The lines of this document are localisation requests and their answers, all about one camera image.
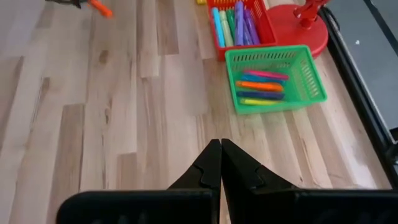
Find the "dark purple slim highlighter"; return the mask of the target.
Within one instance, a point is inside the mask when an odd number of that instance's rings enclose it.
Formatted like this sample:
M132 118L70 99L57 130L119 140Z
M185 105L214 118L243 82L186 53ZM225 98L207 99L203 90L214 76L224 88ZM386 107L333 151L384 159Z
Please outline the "dark purple slim highlighter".
M265 100L282 100L285 96L283 93L266 91L237 91L236 94L239 97L259 98Z

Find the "red desk lamp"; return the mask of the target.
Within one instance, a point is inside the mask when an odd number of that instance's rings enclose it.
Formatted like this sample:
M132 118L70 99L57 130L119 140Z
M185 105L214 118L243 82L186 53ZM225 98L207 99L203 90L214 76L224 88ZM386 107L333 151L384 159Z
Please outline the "red desk lamp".
M319 10L330 0L305 0L305 4L281 4L271 7L268 15L278 45L306 45L317 58L328 43L328 29Z

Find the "red plastic basket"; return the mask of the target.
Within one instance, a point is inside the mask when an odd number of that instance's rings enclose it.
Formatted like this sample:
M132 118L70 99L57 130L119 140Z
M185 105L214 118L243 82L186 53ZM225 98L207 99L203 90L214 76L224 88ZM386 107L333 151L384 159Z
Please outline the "red plastic basket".
M235 46L235 47L221 47L218 43L218 32L215 25L215 21L212 15L212 9L214 7L221 10L233 9L236 2L241 1L245 9L248 9L252 15L254 26L259 36L259 45L248 45L248 46ZM211 34L215 43L215 50L217 59L219 61L225 61L225 52L231 49L245 49L254 47L270 47L275 46L277 43L277 37L275 35L274 28L271 24L271 19L268 15L268 11L263 0L206 0L208 7L208 14L210 20Z

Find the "yellow slim highlighter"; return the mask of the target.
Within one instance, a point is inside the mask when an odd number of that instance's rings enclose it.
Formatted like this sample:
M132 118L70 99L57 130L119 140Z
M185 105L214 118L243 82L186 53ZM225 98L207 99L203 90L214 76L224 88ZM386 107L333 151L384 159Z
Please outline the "yellow slim highlighter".
M258 106L269 106L276 105L281 103L281 101L276 100L262 100L262 99L254 99L254 98L241 98L240 103L243 105L258 105Z

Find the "green plastic basket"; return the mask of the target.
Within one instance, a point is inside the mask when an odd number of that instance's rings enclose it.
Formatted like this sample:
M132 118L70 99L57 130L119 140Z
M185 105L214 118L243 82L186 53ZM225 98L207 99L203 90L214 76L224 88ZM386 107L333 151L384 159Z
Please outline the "green plastic basket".
M313 61L309 48L305 45L285 47L265 47L229 50L225 53L228 78L233 103L238 114L270 113L296 110L326 101L327 94ZM289 76L282 92L285 96L276 105L243 105L237 91L262 91L241 88L236 85L244 75L244 70L260 70L282 73Z

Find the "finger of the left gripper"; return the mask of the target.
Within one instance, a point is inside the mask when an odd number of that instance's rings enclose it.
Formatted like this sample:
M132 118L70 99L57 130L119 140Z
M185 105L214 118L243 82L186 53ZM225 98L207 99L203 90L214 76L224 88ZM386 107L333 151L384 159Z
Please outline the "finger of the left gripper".
M80 0L45 0L45 1L55 2L57 4L72 5L77 8L81 8Z

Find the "pale green highlighter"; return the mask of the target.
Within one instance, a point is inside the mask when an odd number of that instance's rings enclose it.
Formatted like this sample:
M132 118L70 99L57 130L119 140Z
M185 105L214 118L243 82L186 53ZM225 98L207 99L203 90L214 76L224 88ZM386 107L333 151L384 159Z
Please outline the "pale green highlighter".
M225 45L227 47L233 47L234 46L234 40L231 35L231 31L229 28L229 23L226 17L226 11L220 11L220 20L221 20L221 26L223 29L223 35L224 35L224 41Z

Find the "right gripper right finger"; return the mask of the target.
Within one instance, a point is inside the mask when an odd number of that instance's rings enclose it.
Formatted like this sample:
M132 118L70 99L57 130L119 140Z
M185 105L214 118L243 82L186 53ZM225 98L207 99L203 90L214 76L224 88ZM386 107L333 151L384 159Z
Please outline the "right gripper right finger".
M222 139L221 176L231 224L289 224L296 186L266 168L229 139Z

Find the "pink slim highlighter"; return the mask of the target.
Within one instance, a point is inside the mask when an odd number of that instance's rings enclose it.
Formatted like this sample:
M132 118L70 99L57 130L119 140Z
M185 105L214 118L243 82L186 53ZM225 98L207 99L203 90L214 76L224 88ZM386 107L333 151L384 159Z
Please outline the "pink slim highlighter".
M244 74L248 75L256 75L259 77L265 77L265 78L273 78L273 79L279 79L279 80L288 80L289 76L282 74L282 73L276 73L276 72L267 72L267 71L260 71L260 70L244 70Z

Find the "turquoise Sharpie highlighter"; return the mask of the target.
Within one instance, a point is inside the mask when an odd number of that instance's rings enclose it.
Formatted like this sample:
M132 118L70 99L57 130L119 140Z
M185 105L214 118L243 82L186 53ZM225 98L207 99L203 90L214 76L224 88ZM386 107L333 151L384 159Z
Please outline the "turquoise Sharpie highlighter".
M211 13L212 13L213 21L215 24L218 45L221 48L224 48L226 45L225 45L225 41L224 41L223 28L221 25L220 12L217 7L212 7Z

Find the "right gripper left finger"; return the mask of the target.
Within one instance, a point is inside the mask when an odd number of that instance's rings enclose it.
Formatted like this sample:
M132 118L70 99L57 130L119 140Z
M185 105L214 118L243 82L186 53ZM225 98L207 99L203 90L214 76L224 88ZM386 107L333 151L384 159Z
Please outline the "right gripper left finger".
M211 222L220 224L221 194L221 143L212 139L193 164L173 183L169 189L210 190Z

